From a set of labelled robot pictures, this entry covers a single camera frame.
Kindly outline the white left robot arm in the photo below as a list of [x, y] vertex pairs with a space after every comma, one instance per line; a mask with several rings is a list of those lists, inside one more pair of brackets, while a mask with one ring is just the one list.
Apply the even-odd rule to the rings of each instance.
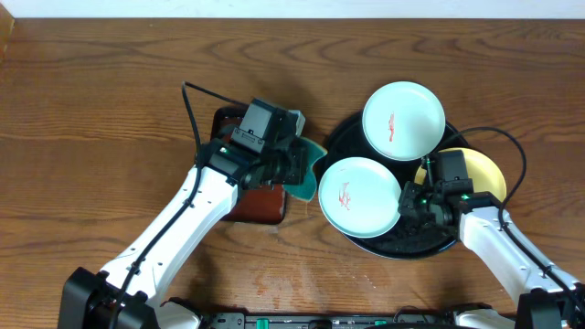
[[200, 327], [193, 309], [167, 299], [169, 286], [244, 191], [305, 182], [311, 166], [304, 122], [299, 111], [251, 105], [239, 126], [199, 145], [186, 180], [139, 238], [99, 272], [79, 267], [69, 276], [58, 327]]

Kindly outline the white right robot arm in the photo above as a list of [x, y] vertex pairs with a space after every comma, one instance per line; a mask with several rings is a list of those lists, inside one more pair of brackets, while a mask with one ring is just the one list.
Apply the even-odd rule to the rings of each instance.
[[399, 213], [445, 228], [476, 254], [516, 306], [510, 320], [495, 311], [463, 311], [461, 327], [570, 328], [584, 326], [584, 284], [558, 267], [516, 226], [489, 192], [475, 193], [469, 179], [418, 185], [408, 182]]

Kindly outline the pale green plate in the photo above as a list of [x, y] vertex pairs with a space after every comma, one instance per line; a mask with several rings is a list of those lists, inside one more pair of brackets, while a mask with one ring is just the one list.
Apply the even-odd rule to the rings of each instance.
[[399, 222], [401, 188], [382, 164], [349, 157], [329, 166], [319, 184], [318, 199], [327, 220], [340, 232], [371, 239]]
[[396, 161], [412, 161], [439, 144], [446, 117], [440, 100], [426, 87], [410, 81], [376, 90], [362, 112], [362, 128], [370, 146]]

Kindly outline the green scrubbing sponge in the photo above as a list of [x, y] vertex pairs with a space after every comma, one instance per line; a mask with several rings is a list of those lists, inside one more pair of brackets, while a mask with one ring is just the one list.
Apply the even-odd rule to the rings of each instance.
[[318, 187], [314, 166], [327, 155], [328, 151], [319, 143], [306, 137], [300, 137], [298, 144], [305, 150], [303, 181], [299, 185], [284, 185], [283, 189], [294, 198], [310, 202], [314, 198]]

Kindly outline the yellow plate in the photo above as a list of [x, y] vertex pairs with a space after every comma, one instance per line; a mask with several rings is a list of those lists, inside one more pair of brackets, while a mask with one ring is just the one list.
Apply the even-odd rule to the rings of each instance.
[[507, 196], [505, 177], [500, 168], [487, 155], [471, 148], [450, 147], [441, 150], [441, 153], [463, 153], [467, 176], [472, 180], [472, 191], [458, 190], [446, 192], [446, 196], [461, 196], [463, 194], [489, 192], [499, 202]]

